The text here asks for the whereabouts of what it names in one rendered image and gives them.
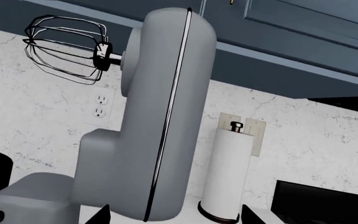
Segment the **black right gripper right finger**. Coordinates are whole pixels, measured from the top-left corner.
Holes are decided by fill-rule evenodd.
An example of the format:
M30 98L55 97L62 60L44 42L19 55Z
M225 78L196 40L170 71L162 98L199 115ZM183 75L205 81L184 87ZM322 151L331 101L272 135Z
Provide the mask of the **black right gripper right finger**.
M279 224L279 218L270 210L242 205L242 224Z

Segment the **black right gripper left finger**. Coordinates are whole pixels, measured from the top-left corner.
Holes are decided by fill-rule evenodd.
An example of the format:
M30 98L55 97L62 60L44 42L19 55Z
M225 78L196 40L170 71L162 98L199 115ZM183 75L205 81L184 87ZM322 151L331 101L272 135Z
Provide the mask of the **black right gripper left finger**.
M110 224L111 214L109 205L103 206L85 224Z

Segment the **grey stand mixer base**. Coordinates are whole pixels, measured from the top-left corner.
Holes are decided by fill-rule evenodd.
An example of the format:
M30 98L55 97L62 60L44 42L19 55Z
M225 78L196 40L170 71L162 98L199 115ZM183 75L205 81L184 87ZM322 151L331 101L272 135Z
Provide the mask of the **grey stand mixer base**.
M79 224L80 205L70 201L74 179L32 173L0 190L0 224Z

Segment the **grey stand mixer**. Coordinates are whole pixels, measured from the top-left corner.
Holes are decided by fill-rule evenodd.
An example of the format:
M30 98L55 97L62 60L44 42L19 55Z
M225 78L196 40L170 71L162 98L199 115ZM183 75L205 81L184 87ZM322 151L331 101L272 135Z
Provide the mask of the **grey stand mixer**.
M80 141L71 199L144 222L181 211L213 69L216 34L191 9L152 11L121 59L121 129Z

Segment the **white paper towel roll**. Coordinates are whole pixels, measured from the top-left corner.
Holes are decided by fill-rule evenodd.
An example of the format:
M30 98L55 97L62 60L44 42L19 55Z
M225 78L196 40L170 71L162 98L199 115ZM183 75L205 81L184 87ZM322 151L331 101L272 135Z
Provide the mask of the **white paper towel roll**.
M241 133L242 123L231 122L232 130L216 130L207 177L198 211L218 224L236 224L239 221L240 183L236 174L241 163L241 144L246 137Z
M216 130L201 207L215 217L235 220L240 211L254 137Z

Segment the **black countertop appliance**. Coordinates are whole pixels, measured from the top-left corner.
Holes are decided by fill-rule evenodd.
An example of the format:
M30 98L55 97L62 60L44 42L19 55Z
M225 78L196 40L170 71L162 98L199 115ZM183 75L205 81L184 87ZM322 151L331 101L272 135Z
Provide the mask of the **black countertop appliance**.
M358 224L358 195L278 180L270 210L286 224Z

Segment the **black range hood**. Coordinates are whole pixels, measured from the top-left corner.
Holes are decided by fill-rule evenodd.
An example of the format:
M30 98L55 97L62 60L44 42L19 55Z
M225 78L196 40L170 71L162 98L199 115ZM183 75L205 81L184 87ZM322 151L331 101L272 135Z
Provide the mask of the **black range hood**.
M313 102L327 104L330 106L337 106L339 108L346 109L358 109L358 96L343 96L343 97L331 97L331 98L309 98Z

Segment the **cream wall switch plate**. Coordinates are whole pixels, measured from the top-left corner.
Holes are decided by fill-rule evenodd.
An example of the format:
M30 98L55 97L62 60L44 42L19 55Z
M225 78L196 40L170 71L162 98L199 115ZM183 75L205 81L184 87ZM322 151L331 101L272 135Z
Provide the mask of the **cream wall switch plate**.
M267 123L265 121L259 121L250 118L246 119L244 133L254 137L251 152L252 156L260 156L266 124Z
M241 123L241 117L238 115L220 113L218 128L225 130L232 130L231 122L235 121Z

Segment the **white wall power outlet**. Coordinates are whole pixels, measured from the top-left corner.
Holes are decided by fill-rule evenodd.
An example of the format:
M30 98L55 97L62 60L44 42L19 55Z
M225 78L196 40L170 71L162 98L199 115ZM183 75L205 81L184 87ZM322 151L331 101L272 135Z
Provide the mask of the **white wall power outlet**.
M103 87L94 89L91 95L92 100L92 124L107 126L111 115L112 104L114 102L115 90Z

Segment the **blue-grey wall cabinet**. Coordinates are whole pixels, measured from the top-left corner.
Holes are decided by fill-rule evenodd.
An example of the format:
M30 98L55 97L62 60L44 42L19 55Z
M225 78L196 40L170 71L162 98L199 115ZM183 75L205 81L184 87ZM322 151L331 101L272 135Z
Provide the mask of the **blue-grey wall cabinet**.
M191 8L218 37L213 80L289 98L358 96L358 0L0 0L0 30L44 14L100 22L121 54L133 27Z

